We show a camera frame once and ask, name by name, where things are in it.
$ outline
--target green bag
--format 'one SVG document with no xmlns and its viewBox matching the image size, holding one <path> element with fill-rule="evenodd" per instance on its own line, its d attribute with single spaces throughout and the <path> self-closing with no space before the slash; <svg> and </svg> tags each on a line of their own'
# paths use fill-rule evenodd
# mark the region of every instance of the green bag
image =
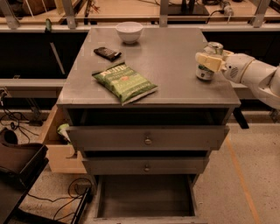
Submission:
<svg viewBox="0 0 280 224">
<path fill-rule="evenodd" d="M 103 72 L 93 72 L 93 76 L 116 95 L 122 105 L 133 102 L 158 89 L 157 85 L 152 84 L 140 73 L 125 65 L 124 62 Z"/>
</svg>

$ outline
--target drawer knob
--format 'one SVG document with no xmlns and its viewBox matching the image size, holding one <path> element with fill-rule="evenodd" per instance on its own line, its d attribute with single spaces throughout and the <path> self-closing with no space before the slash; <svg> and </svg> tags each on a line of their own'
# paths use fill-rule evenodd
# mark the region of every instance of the drawer knob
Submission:
<svg viewBox="0 0 280 224">
<path fill-rule="evenodd" d="M 147 136 L 145 139 L 145 144 L 150 145 L 152 143 L 151 139 Z"/>
<path fill-rule="evenodd" d="M 149 171 L 150 171 L 150 167 L 149 167 L 148 164 L 145 165 L 144 171 L 145 171 L 145 172 L 149 172 Z"/>
</svg>

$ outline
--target white bowl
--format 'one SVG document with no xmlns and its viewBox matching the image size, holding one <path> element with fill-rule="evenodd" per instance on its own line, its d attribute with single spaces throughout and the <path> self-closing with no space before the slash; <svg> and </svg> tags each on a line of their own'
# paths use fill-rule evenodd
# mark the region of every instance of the white bowl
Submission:
<svg viewBox="0 0 280 224">
<path fill-rule="evenodd" d="M 123 22 L 118 24 L 116 32 L 126 44 L 133 44 L 140 38 L 143 25 L 136 22 Z"/>
</svg>

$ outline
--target concrete floor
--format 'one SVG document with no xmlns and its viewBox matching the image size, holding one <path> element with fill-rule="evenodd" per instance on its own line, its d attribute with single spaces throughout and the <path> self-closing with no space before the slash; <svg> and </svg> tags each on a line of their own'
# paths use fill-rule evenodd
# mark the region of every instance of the concrete floor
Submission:
<svg viewBox="0 0 280 224">
<path fill-rule="evenodd" d="M 268 111 L 243 114 L 249 129 L 241 129 L 231 117 L 227 139 L 220 150 L 211 154 L 194 187 L 199 217 L 209 224 L 280 223 L 280 123 L 273 123 Z M 25 127 L 40 133 L 40 127 Z M 16 133 L 21 143 L 27 141 L 19 130 Z M 27 135 L 36 142 L 36 136 Z M 70 183 L 79 177 L 87 175 L 52 173 L 47 166 L 30 193 L 48 199 L 66 197 Z M 26 196 L 20 207 L 52 218 L 69 200 L 51 203 Z M 77 203 L 66 206 L 56 218 L 70 214 Z M 94 203 L 88 205 L 80 223 L 92 223 Z"/>
</svg>

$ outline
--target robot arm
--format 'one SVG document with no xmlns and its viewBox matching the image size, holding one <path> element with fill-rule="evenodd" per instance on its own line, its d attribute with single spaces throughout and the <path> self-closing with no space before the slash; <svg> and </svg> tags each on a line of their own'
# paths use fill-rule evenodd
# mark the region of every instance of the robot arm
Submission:
<svg viewBox="0 0 280 224">
<path fill-rule="evenodd" d="M 273 109 L 280 109 L 280 67 L 271 66 L 243 53 L 225 51 L 216 58 L 197 53 L 196 60 L 208 69 L 219 72 L 230 81 L 248 87 L 256 99 Z"/>
</svg>

